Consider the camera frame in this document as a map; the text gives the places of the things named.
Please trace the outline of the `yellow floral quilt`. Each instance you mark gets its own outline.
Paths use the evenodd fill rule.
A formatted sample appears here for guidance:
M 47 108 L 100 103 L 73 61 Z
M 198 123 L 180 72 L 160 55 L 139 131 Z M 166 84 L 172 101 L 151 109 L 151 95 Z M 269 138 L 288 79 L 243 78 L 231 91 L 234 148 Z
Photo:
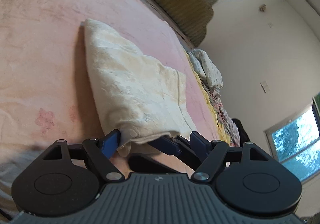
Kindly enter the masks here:
M 217 125 L 217 133 L 221 140 L 228 143 L 230 146 L 240 146 L 240 134 L 238 128 L 231 117 L 228 115 L 221 101 L 220 87 L 209 88 L 207 83 L 201 80 L 198 74 L 194 71 L 193 65 L 189 59 L 191 70 L 193 71 L 198 85 L 204 95 L 206 104 L 209 107 L 210 113 L 213 117 L 214 123 Z

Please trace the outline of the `patterned white pillow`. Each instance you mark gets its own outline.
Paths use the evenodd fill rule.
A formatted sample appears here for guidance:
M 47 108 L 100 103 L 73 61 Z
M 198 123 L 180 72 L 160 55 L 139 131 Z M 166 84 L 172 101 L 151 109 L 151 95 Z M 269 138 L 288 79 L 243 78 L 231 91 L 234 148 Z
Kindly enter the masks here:
M 211 61 L 208 54 L 202 49 L 193 49 L 187 52 L 194 71 L 199 78 L 207 83 L 209 88 L 223 87 L 223 79 L 220 71 Z

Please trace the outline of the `side window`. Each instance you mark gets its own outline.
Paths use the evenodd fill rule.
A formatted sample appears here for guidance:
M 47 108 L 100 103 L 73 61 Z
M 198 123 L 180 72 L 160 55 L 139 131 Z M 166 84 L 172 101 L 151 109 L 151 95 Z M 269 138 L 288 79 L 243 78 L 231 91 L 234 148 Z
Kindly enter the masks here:
M 319 101 L 264 131 L 270 152 L 301 182 L 319 174 Z

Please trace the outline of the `wall light switch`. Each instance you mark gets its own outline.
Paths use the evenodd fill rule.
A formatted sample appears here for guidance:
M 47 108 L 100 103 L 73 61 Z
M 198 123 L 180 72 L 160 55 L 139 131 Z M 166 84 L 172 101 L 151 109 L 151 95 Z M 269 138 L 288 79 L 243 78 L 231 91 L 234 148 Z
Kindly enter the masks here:
M 268 86 L 266 81 L 261 82 L 260 85 L 261 85 L 264 93 L 268 93 L 270 91 L 270 88 L 269 88 L 269 86 Z

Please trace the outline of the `pink bed blanket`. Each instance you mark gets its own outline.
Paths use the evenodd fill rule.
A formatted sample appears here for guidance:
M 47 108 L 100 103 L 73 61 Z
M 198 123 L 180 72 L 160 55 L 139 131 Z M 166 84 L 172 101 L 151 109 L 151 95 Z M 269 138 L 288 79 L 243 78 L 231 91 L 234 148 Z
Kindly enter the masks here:
M 198 132 L 215 123 L 174 30 L 140 0 L 1 0 L 1 209 L 17 214 L 11 185 L 57 139 L 101 137 L 86 71 L 83 22 L 106 23 L 187 77 L 187 110 Z

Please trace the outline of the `cream white pants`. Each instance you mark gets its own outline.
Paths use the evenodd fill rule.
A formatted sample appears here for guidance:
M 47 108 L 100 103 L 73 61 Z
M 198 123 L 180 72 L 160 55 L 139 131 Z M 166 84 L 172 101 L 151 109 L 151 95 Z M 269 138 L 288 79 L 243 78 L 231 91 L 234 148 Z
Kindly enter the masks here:
M 144 55 L 111 26 L 94 19 L 84 23 L 86 64 L 104 133 L 121 133 L 118 152 L 161 136 L 189 138 L 196 126 L 187 111 L 186 77 Z

